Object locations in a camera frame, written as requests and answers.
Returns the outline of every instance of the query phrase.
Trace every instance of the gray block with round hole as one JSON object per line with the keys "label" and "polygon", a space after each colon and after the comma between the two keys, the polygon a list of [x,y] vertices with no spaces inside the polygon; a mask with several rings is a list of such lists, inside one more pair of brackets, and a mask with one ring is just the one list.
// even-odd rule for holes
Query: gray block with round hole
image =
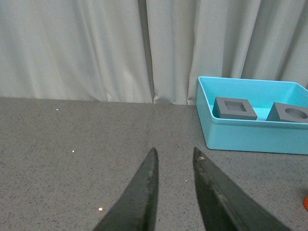
{"label": "gray block with round hole", "polygon": [[216,97],[213,115],[221,119],[257,119],[257,115],[249,101],[236,98]]}
{"label": "gray block with round hole", "polygon": [[308,107],[274,102],[267,121],[308,123]]}

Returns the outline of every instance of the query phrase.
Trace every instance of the speckled gray surface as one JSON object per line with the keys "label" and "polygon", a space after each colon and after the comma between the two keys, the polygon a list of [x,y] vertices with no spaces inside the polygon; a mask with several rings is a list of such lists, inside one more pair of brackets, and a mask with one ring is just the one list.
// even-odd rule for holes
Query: speckled gray surface
{"label": "speckled gray surface", "polygon": [[308,156],[209,150],[194,106],[0,98],[0,134],[1,231],[91,230],[152,147],[156,230],[204,231],[195,146],[283,223],[308,230]]}

